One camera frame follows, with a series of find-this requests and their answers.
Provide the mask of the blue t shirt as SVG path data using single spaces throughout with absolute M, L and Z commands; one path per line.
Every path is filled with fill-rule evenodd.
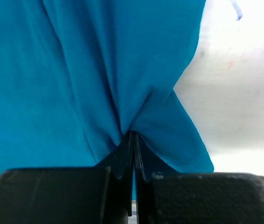
M 203 0 L 0 0 L 0 175 L 84 167 L 140 133 L 179 172 L 214 166 L 174 85 Z

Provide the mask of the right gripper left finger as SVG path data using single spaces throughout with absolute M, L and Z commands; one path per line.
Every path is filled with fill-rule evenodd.
M 19 168 L 0 176 L 0 224 L 126 224 L 133 134 L 93 167 Z

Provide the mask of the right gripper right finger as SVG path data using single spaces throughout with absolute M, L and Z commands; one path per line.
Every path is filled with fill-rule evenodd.
M 137 222 L 264 224 L 264 184 L 245 173 L 180 173 L 134 134 Z

